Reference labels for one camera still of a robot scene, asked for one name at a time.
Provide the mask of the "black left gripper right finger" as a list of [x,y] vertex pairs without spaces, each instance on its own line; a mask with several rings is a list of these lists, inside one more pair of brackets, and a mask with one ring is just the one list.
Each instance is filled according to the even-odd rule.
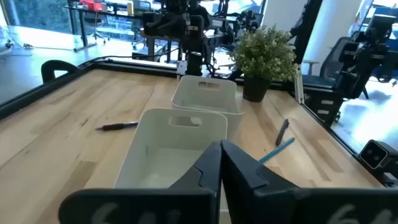
[[398,224],[398,190],[299,187],[223,140],[232,224]]

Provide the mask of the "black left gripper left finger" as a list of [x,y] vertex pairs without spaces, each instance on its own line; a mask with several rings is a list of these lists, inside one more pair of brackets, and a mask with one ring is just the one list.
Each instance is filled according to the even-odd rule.
[[60,224],[217,224],[221,143],[211,143],[170,187],[84,189],[58,209]]

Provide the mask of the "dark grey pen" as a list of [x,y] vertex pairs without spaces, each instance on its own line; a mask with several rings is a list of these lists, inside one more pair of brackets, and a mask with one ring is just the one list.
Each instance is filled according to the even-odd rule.
[[278,133],[278,135],[277,135],[277,139],[276,139],[276,141],[275,141],[275,145],[276,145],[276,146],[279,146],[279,145],[281,144],[283,135],[284,135],[284,133],[285,133],[285,130],[288,128],[288,126],[289,126],[289,120],[288,120],[288,119],[285,119],[284,122],[283,122],[283,124],[282,124],[282,127],[281,127],[281,129],[280,129],[280,131],[279,131],[279,133]]

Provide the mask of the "clear pen with black grip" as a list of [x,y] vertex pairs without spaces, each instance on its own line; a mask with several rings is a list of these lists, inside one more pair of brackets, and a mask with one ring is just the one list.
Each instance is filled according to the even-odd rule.
[[136,127],[139,124],[138,121],[133,121],[133,122],[128,122],[128,123],[115,123],[115,124],[107,124],[100,126],[98,128],[95,128],[96,131],[115,131],[115,130],[121,130],[125,128],[132,128]]

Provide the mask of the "white plastic bin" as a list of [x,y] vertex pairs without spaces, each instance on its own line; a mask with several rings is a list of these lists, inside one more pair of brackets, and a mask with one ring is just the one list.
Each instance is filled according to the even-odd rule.
[[212,111],[228,120],[227,139],[239,133],[244,112],[236,101],[237,84],[230,80],[184,75],[171,99],[175,109]]
[[141,117],[115,188],[167,188],[181,178],[213,142],[226,139],[219,113],[154,108]]

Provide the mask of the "potted green plant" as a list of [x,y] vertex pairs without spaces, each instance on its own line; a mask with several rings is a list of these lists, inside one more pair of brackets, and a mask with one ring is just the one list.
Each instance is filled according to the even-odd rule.
[[261,102],[271,83],[293,81],[299,75],[292,35],[277,26],[244,31],[230,57],[243,74],[243,98]]

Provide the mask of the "black curved chair back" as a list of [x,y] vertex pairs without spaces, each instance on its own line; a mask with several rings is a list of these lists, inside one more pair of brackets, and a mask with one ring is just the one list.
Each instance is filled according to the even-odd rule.
[[43,83],[50,82],[55,79],[55,71],[63,70],[66,72],[77,72],[80,69],[69,63],[62,60],[48,60],[41,66],[41,75]]

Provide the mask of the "black background desk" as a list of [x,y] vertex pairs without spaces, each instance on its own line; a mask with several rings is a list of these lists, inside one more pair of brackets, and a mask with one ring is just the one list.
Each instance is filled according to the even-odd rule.
[[76,11],[81,30],[81,40],[83,46],[75,49],[79,51],[93,47],[97,41],[90,42],[90,37],[102,39],[107,43],[113,34],[131,35],[132,44],[137,45],[142,42],[138,39],[140,29],[142,28],[142,16],[145,12],[151,12],[152,6],[148,1],[133,0],[134,15],[127,14],[126,3],[128,0],[104,0],[107,5],[107,11],[91,11],[86,5],[80,4],[79,0],[67,0],[66,8],[70,13]]

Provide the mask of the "red box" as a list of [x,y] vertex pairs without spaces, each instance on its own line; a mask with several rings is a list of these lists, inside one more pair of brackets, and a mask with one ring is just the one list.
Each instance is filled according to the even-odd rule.
[[80,4],[86,5],[91,11],[107,11],[107,5],[104,0],[79,0]]

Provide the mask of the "black frame bracket with labels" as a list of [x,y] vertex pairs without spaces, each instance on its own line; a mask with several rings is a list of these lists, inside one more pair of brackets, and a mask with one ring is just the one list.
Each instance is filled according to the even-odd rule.
[[326,88],[305,87],[305,104],[327,125],[331,126],[340,118],[343,104],[342,94]]

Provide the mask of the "white corner post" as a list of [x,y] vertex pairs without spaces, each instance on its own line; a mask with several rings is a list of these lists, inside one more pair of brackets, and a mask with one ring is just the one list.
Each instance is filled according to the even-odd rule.
[[294,85],[295,85],[295,99],[299,104],[302,105],[305,103],[305,97],[303,92],[302,74],[300,72],[295,77]]

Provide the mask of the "black vertical frame pillar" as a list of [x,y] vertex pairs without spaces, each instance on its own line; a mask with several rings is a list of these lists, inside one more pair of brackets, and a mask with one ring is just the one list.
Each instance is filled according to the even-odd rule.
[[301,64],[303,61],[322,1],[323,0],[308,0],[304,5],[300,18],[290,30],[291,39],[295,38],[294,52],[296,55],[295,63],[297,64]]

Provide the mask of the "black table frame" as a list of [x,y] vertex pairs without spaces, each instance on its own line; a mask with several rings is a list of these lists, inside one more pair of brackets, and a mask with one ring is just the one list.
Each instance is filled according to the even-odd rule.
[[[153,65],[153,64],[144,64],[139,62],[119,62],[115,60],[100,60],[96,62],[90,62],[86,65],[79,65],[79,69],[76,66],[63,62],[60,60],[49,60],[44,63],[44,67],[47,68],[49,64],[50,71],[42,72],[42,79],[44,84],[33,88],[21,95],[12,98],[5,103],[0,104],[0,119],[7,118],[8,116],[20,111],[21,109],[31,105],[35,101],[49,95],[51,92],[58,90],[59,88],[69,84],[77,78],[80,78],[82,75],[85,75],[89,71],[93,69],[103,69],[109,71],[116,72],[128,72],[128,73],[142,73],[144,75],[153,75],[159,77],[169,77],[176,78],[177,77],[177,69],[166,67],[165,65]],[[61,70],[68,71],[67,74],[62,75],[61,77],[55,78],[54,71],[59,70],[58,68],[62,68]],[[284,83],[282,81],[274,81],[270,86],[271,90],[281,90],[286,93],[294,96],[292,94],[293,84],[290,82]],[[362,162],[354,152],[353,148],[351,148],[347,142],[345,142],[341,137],[339,137],[329,126],[326,126],[323,121],[316,115],[307,105],[302,105],[303,109],[307,111],[314,119],[317,121],[325,130],[334,137],[342,146],[345,148],[355,159],[359,161],[359,163],[365,166],[365,163]],[[398,162],[393,162],[392,165],[384,166],[385,169],[390,171],[382,172],[380,170],[371,171],[370,168],[365,166],[366,170],[373,175],[376,180],[378,180],[385,187],[398,187]],[[397,180],[393,180],[389,178],[386,173],[391,173],[394,175]]]

